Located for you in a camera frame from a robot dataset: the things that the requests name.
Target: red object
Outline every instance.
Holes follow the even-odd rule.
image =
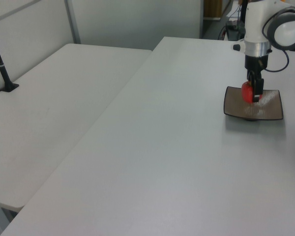
[[[242,99],[244,99],[245,102],[253,103],[253,99],[252,99],[252,97],[253,97],[253,89],[252,89],[250,81],[247,81],[247,82],[242,84],[242,86],[241,86],[241,96],[242,96]]]

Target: floor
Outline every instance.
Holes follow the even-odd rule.
[[[217,40],[221,29],[225,26],[225,23],[228,21],[228,17],[226,16],[232,9],[233,0],[231,0],[230,4],[226,8],[221,20],[219,21],[208,21],[204,20],[203,22],[203,39],[214,39]]]

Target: square plate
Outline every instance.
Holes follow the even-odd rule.
[[[264,90],[259,102],[247,103],[242,99],[241,88],[227,87],[224,114],[246,120],[281,120],[283,108],[279,90]]]

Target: table surface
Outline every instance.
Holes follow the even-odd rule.
[[[68,44],[0,92],[0,207],[29,201],[150,53]]]
[[[2,236],[295,236],[295,53],[263,73],[285,119],[249,122],[231,45],[164,38]]]

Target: silver metal ring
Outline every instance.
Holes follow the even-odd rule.
[[[263,42],[263,43],[251,43],[245,41],[245,54],[251,57],[263,57],[268,55],[269,49],[271,49],[270,42]]]

